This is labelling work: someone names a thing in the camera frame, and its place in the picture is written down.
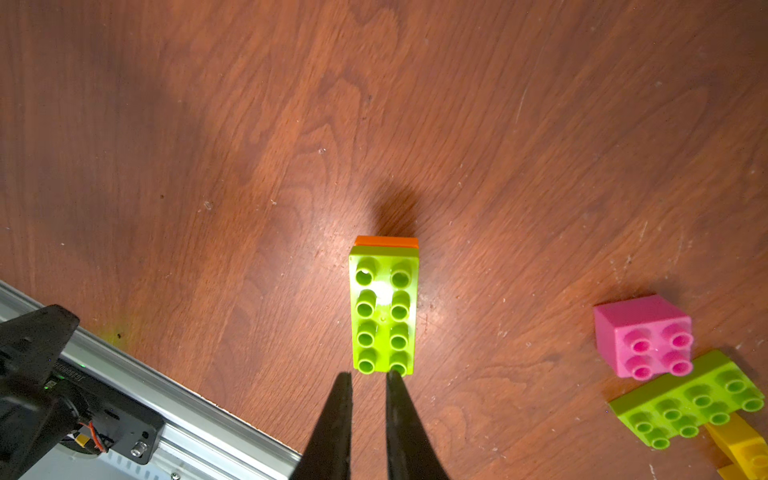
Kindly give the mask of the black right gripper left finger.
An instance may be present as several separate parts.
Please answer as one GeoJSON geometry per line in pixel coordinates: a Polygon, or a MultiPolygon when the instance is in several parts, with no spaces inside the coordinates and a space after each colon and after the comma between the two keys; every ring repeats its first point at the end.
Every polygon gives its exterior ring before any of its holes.
{"type": "Polygon", "coordinates": [[[348,480],[353,413],[352,376],[339,373],[290,480],[348,480]]]}

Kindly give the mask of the orange 2x4 lego brick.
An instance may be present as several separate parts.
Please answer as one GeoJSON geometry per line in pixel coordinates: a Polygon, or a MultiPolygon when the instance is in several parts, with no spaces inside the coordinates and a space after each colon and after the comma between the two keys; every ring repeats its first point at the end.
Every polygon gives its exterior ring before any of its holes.
{"type": "Polygon", "coordinates": [[[355,246],[387,247],[387,248],[419,248],[417,238],[391,236],[358,236],[355,246]]]}

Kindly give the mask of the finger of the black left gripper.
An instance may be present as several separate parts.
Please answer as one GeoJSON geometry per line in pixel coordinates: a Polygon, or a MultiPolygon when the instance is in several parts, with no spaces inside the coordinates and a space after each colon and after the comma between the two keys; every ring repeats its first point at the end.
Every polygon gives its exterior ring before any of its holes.
{"type": "Polygon", "coordinates": [[[79,319],[50,305],[1,324],[1,477],[18,479],[78,423],[71,400],[45,388],[79,319]]]}

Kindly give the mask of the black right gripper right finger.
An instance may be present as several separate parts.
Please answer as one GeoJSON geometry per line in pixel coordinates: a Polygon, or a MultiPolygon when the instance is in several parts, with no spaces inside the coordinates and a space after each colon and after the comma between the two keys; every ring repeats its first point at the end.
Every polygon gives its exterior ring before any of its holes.
{"type": "Polygon", "coordinates": [[[449,479],[395,370],[386,376],[386,448],[390,480],[449,479]]]}

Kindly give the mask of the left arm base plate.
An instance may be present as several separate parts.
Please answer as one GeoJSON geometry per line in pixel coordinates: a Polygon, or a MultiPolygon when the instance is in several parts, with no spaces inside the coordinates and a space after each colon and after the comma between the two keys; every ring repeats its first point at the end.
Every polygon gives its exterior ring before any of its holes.
{"type": "Polygon", "coordinates": [[[62,395],[77,415],[62,446],[90,457],[116,453],[136,465],[149,463],[165,425],[155,410],[64,360],[56,362],[45,389],[62,395]]]}

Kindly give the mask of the pink 2x2 lego brick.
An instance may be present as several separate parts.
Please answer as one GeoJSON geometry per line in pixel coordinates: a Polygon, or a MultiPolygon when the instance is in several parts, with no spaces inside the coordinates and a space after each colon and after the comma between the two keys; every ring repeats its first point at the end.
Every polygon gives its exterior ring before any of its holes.
{"type": "Polygon", "coordinates": [[[692,318],[660,295],[593,308],[597,349],[620,378],[648,381],[693,371],[692,318]]]}

